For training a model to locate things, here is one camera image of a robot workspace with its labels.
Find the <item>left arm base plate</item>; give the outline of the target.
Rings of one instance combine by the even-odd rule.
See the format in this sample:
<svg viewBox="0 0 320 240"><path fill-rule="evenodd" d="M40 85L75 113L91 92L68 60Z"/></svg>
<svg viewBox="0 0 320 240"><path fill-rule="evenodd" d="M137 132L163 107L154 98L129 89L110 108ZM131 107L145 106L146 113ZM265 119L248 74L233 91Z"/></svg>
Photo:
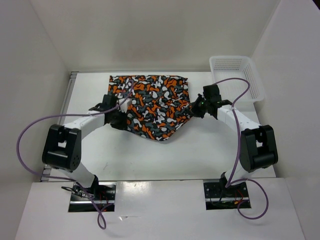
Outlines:
<svg viewBox="0 0 320 240"><path fill-rule="evenodd" d="M89 193L90 197L94 200L94 203L99 210L102 210L103 212L113 212L115 210L117 183L101 181L99 182L99 187L100 190L98 193ZM63 186L62 189L71 193L68 207L69 213L96 212L92 202L79 186Z"/></svg>

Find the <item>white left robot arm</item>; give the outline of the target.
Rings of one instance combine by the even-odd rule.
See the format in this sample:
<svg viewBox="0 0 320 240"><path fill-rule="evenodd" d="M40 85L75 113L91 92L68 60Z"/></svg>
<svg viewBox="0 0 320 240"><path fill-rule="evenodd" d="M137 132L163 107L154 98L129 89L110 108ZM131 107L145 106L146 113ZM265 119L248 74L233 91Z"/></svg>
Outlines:
<svg viewBox="0 0 320 240"><path fill-rule="evenodd" d="M121 109L126 101L119 100L114 94L105 94L102 102L86 114L64 125L53 124L48 130L42 153L43 163L82 186L82 194L89 200L99 196L100 187L98 177L81 163L82 140L105 125L126 130L127 113Z"/></svg>

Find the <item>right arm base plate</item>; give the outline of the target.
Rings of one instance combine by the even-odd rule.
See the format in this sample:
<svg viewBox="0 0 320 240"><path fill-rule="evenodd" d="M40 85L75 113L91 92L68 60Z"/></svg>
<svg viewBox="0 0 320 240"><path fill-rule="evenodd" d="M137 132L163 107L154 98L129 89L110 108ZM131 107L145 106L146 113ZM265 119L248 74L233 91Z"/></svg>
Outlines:
<svg viewBox="0 0 320 240"><path fill-rule="evenodd" d="M203 182L206 210L250 209L251 203L245 182L224 188L218 181Z"/></svg>

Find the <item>orange camouflage shorts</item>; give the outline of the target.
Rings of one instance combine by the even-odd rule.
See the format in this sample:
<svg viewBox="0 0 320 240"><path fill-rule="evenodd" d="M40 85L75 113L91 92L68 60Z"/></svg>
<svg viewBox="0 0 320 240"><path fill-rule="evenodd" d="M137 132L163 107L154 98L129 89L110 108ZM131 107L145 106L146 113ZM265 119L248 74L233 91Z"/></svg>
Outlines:
<svg viewBox="0 0 320 240"><path fill-rule="evenodd" d="M111 75L108 94L131 98L127 130L154 141L169 139L192 117L189 82L178 75Z"/></svg>

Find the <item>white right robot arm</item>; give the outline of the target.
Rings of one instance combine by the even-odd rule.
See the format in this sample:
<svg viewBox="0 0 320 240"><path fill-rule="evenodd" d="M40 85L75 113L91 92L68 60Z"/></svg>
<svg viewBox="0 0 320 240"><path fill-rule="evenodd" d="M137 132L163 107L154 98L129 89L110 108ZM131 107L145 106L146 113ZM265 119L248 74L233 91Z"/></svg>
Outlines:
<svg viewBox="0 0 320 240"><path fill-rule="evenodd" d="M198 118L209 114L237 134L235 163L220 177L219 191L223 196L232 196L237 191L237 185L247 180L253 172L278 163L274 129L251 120L235 108L233 102L223 100L216 84L203 87L203 94L199 94L191 104L191 113Z"/></svg>

